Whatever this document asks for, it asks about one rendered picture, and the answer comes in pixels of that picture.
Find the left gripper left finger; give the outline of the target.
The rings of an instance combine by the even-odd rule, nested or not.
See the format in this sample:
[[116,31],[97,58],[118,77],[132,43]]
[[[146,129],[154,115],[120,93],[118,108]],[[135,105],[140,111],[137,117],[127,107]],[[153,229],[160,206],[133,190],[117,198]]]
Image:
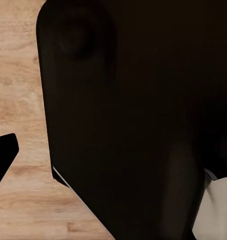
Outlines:
[[19,150],[15,133],[0,136],[0,182],[18,155]]

